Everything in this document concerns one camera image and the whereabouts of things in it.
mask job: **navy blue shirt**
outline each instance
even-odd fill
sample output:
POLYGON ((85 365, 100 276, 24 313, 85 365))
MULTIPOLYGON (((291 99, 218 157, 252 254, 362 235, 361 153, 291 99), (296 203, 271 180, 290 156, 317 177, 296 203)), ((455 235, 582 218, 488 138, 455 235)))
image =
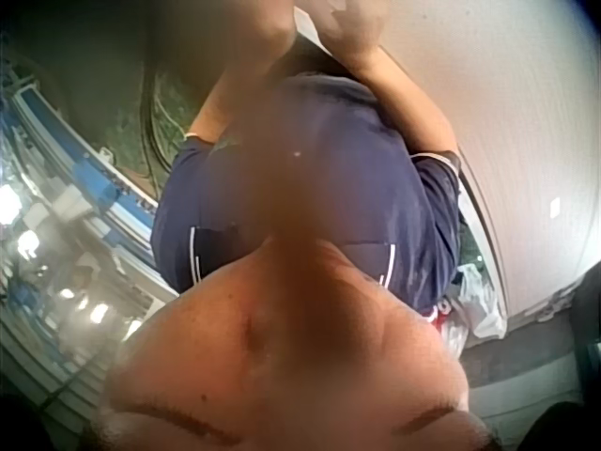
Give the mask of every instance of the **navy blue shirt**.
MULTIPOLYGON (((400 300, 429 313, 458 261, 457 164, 445 154, 409 155, 356 82, 301 76, 283 89, 301 92, 294 120, 314 145, 293 157, 311 170, 332 224, 327 238, 400 300)), ((237 200, 243 151, 228 134, 215 146, 192 136, 173 164, 151 243, 162 277, 179 293, 260 245, 244 238, 237 200)))

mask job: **ceiling light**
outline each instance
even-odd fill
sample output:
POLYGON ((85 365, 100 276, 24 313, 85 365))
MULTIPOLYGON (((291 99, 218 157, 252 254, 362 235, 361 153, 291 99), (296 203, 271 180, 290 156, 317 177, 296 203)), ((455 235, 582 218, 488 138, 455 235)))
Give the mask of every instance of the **ceiling light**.
POLYGON ((551 219, 557 218, 561 212, 562 212, 562 200, 559 197, 557 197, 557 198, 553 199, 553 201, 551 202, 551 212, 550 212, 551 219))
POLYGON ((84 310, 87 307, 87 303, 88 303, 88 299, 87 296, 85 296, 82 301, 79 303, 79 305, 77 306, 78 310, 84 310))
POLYGON ((70 289, 65 288, 61 289, 60 294, 65 299, 73 299, 75 297, 75 293, 73 293, 70 289))
POLYGON ((33 230, 27 230, 17 240, 17 250, 25 260, 35 258, 36 249, 39 248, 39 238, 33 230))
POLYGON ((142 321, 139 319, 135 319, 131 322, 130 324, 130 329, 128 329, 128 332, 125 334, 125 337, 123 338, 123 341, 127 340, 131 334, 133 334, 135 331, 137 331, 140 326, 142 325, 142 321))
POLYGON ((108 309, 109 306, 106 303, 99 303, 97 306, 95 306, 94 310, 92 310, 92 313, 90 314, 90 319, 92 322, 100 324, 108 309))
POLYGON ((23 208, 21 199, 10 187, 10 185, 3 185, 0 187, 0 224, 3 226, 10 226, 23 208))

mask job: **wall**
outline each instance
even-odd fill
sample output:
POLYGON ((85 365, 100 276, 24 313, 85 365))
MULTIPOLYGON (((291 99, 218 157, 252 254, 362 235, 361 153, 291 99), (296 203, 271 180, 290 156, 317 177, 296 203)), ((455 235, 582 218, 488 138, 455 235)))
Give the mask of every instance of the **wall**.
POLYGON ((601 259, 599 41, 580 10, 568 0, 393 0, 384 42, 456 127, 509 315, 601 259))

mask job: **hand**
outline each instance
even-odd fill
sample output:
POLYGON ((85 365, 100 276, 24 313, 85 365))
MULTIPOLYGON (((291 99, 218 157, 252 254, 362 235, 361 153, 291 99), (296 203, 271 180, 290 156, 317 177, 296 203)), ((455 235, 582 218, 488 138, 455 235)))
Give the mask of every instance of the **hand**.
POLYGON ((349 70, 362 69, 379 49, 389 0, 346 0, 335 9, 328 0, 297 0, 316 25, 323 45, 349 70))
POLYGON ((294 44, 294 0, 233 0, 234 52, 243 64, 272 64, 294 44))

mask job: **plastic bag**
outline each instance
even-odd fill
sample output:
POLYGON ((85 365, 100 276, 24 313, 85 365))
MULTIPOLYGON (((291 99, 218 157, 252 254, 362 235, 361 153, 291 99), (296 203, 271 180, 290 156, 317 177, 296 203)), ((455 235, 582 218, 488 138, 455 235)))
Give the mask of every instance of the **plastic bag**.
POLYGON ((470 329, 456 312, 449 315, 440 328, 442 341, 455 359, 461 356, 469 334, 470 329))
POLYGON ((501 315, 499 298, 493 287, 485 282, 473 264, 457 269, 463 273, 463 283, 454 308, 478 338, 504 338, 507 319, 501 315))

